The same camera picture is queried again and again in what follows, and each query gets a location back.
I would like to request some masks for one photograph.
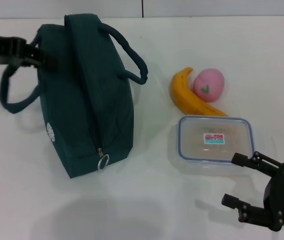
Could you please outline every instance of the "zipper pull ring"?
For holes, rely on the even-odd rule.
[[[101,148],[98,148],[97,152],[100,155],[100,161],[97,164],[97,170],[99,172],[102,172],[106,168],[108,161],[110,160],[110,155],[109,154],[104,155]],[[106,162],[105,162],[104,167],[101,169],[101,163],[103,160],[106,160]]]

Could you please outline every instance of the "zipper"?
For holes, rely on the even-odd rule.
[[[75,44],[72,23],[71,23],[68,16],[65,18],[65,21],[67,22],[67,28],[69,28],[68,32],[70,34],[70,40],[71,40],[74,55],[76,56],[77,61],[79,61],[80,60],[80,58],[78,56],[79,49],[77,49],[76,44]],[[103,145],[102,145],[102,137],[101,137],[100,127],[99,127],[99,124],[98,124],[97,116],[94,112],[92,101],[91,101],[89,93],[88,93],[88,87],[87,87],[85,80],[84,80],[85,74],[83,72],[83,68],[82,68],[81,64],[75,64],[75,65],[77,65],[76,68],[78,68],[79,72],[80,72],[79,78],[81,78],[81,79],[80,79],[79,83],[82,86],[81,88],[83,90],[84,101],[86,103],[86,106],[89,108],[89,111],[86,109],[86,115],[87,115],[88,118],[92,119],[92,124],[93,124],[93,127],[94,127],[93,134],[92,134],[93,136],[91,136],[92,142],[94,144],[95,149],[97,150],[97,152],[100,155],[100,162],[101,162],[101,160],[103,160],[103,158],[104,158],[104,154],[102,153],[102,146]]]

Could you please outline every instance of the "black robotic claw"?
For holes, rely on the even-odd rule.
[[[240,222],[268,227],[276,232],[281,230],[284,225],[284,163],[257,151],[251,158],[236,153],[232,163],[256,169],[270,176],[271,180],[265,188],[264,208],[251,206],[228,194],[224,195],[222,205],[238,209]]]
[[[0,64],[56,68],[56,59],[19,37],[0,36]]]

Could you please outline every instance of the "banana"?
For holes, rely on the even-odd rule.
[[[171,97],[175,105],[187,115],[224,116],[228,115],[208,105],[188,87],[188,75],[191,67],[176,73],[171,82]]]

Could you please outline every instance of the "bag handle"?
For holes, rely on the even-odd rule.
[[[30,45],[35,47],[38,43],[38,40],[39,40],[39,35],[37,34],[34,40],[30,43]],[[7,102],[10,77],[16,72],[17,69],[18,69],[17,66],[8,65],[2,74],[0,82],[0,102],[2,106],[12,114],[16,114],[22,111],[23,109],[25,109],[32,102],[34,102],[40,95],[39,86],[37,85],[32,91],[31,95],[28,96],[26,99],[16,103]]]
[[[132,72],[125,70],[124,72],[120,73],[119,75],[120,78],[129,78],[140,85],[145,84],[148,74],[147,66],[143,61],[143,59],[130,47],[125,37],[122,34],[120,34],[116,29],[104,23],[100,24],[99,29],[114,37],[114,39],[122,46],[124,51],[126,51],[126,53],[130,56],[130,58],[135,62],[135,64],[140,69],[141,77],[138,77]]]

